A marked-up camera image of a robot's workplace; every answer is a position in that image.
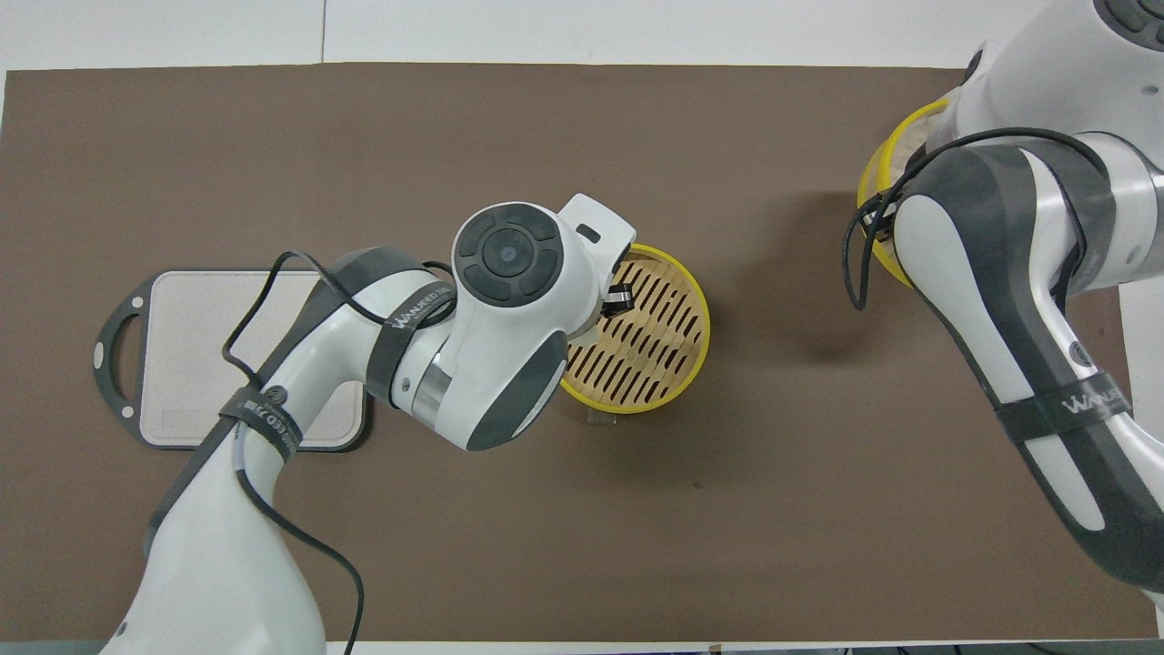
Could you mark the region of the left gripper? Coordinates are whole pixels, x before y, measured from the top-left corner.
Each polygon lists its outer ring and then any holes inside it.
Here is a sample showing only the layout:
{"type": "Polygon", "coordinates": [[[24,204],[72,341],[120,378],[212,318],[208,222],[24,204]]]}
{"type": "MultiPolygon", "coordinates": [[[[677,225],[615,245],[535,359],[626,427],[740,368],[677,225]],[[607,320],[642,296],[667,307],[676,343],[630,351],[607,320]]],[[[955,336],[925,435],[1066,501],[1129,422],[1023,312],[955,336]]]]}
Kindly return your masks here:
{"type": "Polygon", "coordinates": [[[632,286],[610,286],[629,245],[636,241],[632,225],[594,198],[576,194],[558,211],[558,227],[565,241],[558,299],[596,299],[606,293],[603,316],[620,316],[633,309],[632,286]]]}

